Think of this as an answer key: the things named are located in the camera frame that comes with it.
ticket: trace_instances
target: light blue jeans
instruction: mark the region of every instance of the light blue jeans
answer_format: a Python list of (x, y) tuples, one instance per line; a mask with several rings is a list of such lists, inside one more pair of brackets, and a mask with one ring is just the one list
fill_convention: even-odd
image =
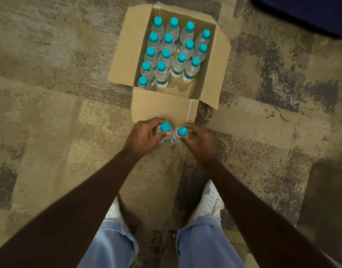
[[(180, 268), (244, 268), (214, 216), (202, 216), (180, 229), (176, 249)], [(120, 223), (105, 219), (78, 268), (129, 268), (139, 247)]]

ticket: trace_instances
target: cardboard box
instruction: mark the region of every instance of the cardboard box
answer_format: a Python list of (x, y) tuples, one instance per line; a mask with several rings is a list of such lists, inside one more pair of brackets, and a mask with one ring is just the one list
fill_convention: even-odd
[[(207, 57), (191, 83), (169, 76), (165, 89), (149, 91), (137, 87), (153, 19), (160, 16), (165, 27), (177, 17), (180, 29), (188, 21), (195, 24), (195, 38), (211, 31)], [(131, 115), (133, 122), (155, 116), (168, 119), (172, 126), (194, 122), (199, 100), (217, 109), (231, 46), (216, 21), (203, 13), (161, 3), (129, 7), (120, 33), (108, 80), (133, 86)]]

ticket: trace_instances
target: white sneaker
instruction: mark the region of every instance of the white sneaker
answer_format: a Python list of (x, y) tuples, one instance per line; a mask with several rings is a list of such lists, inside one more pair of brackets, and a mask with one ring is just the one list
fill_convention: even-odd
[(203, 189), (202, 197), (197, 208), (190, 217), (189, 223), (198, 217), (205, 215), (213, 215), (219, 221), (221, 220), (221, 209), (224, 208), (224, 203), (219, 195), (215, 185), (209, 179)]
[(120, 211), (119, 206), (119, 196), (117, 195), (114, 199), (113, 203), (111, 204), (105, 219), (114, 219), (115, 221), (119, 221), (120, 224), (124, 225), (125, 228), (129, 229), (129, 226), (126, 225), (123, 215)]

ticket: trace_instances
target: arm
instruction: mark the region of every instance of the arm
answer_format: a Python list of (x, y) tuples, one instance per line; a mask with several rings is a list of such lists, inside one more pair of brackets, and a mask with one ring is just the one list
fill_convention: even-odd
[(36, 216), (0, 248), (0, 267), (76, 267), (138, 160), (169, 133), (164, 119), (139, 121), (105, 166)]
[(212, 179), (227, 210), (260, 267), (335, 267), (285, 218), (236, 179), (219, 161), (213, 134), (200, 125), (183, 124), (198, 139), (178, 138)]

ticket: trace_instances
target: plastic bottle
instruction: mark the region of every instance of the plastic bottle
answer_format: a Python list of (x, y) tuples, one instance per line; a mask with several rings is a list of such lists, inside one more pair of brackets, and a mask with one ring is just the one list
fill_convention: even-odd
[(175, 46), (174, 46), (173, 37), (171, 34), (166, 34), (165, 39), (161, 43), (161, 52), (164, 49), (169, 49), (171, 52), (171, 55), (173, 55), (173, 53), (175, 51)]
[(139, 82), (137, 83), (138, 87), (145, 88), (147, 90), (152, 90), (150, 81), (147, 80), (145, 76), (141, 76), (139, 78)]
[(155, 70), (156, 85), (159, 88), (166, 88), (168, 85), (168, 70), (164, 62), (159, 62)]
[[(158, 134), (160, 131), (169, 131), (172, 133), (171, 125), (168, 122), (164, 122), (161, 125), (157, 126), (156, 133)], [(171, 136), (165, 136), (159, 142), (160, 144), (167, 143), (171, 139)]]
[(167, 28), (166, 28), (166, 34), (171, 34), (173, 37), (173, 43), (175, 44), (175, 47), (177, 47), (178, 38), (179, 38), (179, 26), (178, 26), (178, 19), (173, 17), (171, 18)]
[(170, 50), (164, 49), (158, 61), (164, 62), (166, 68), (169, 70), (172, 66), (172, 56), (171, 56)]
[(162, 24), (162, 19), (160, 17), (155, 17), (153, 19), (153, 25), (151, 26), (151, 32), (155, 32), (158, 36), (158, 41), (162, 41), (165, 37), (165, 27)]
[(142, 63), (141, 76), (145, 76), (147, 80), (151, 83), (151, 86), (155, 85), (155, 70), (151, 69), (151, 64), (147, 61)]
[(153, 69), (155, 69), (155, 67), (157, 66), (157, 55), (155, 55), (155, 49), (153, 49), (153, 47), (149, 47), (146, 49), (146, 53), (144, 56), (144, 60), (146, 62), (149, 62), (151, 64), (151, 67)]
[(192, 82), (197, 72), (200, 71), (200, 59), (194, 58), (187, 63), (185, 71), (182, 74), (182, 79), (184, 82)]
[(178, 140), (176, 137), (177, 136), (185, 136), (188, 137), (188, 130), (186, 127), (177, 127), (174, 129), (171, 133), (171, 143), (172, 144), (183, 144), (181, 140)]
[(191, 21), (187, 22), (186, 26), (182, 29), (179, 35), (179, 41), (177, 46), (177, 51), (180, 50), (181, 46), (186, 43), (187, 40), (193, 40), (195, 36), (194, 33), (195, 24)]
[(206, 58), (207, 55), (207, 45), (201, 44), (200, 47), (195, 48), (193, 50), (192, 59), (198, 57), (200, 59), (200, 63)]
[(211, 36), (211, 32), (208, 29), (205, 29), (199, 36), (195, 39), (195, 48), (197, 49), (201, 44), (208, 45), (209, 37)]
[(193, 46), (194, 43), (192, 40), (187, 40), (185, 44), (181, 46), (181, 49), (178, 51), (179, 53), (184, 53), (186, 55), (186, 60), (190, 59), (193, 54)]
[(160, 55), (161, 52), (161, 43), (158, 40), (157, 34), (152, 32), (149, 36), (149, 40), (147, 41), (147, 47), (152, 47), (155, 50), (155, 54), (157, 57)]
[(178, 57), (173, 60), (172, 67), (170, 69), (171, 76), (173, 78), (180, 78), (186, 65), (186, 55), (184, 53), (179, 53)]

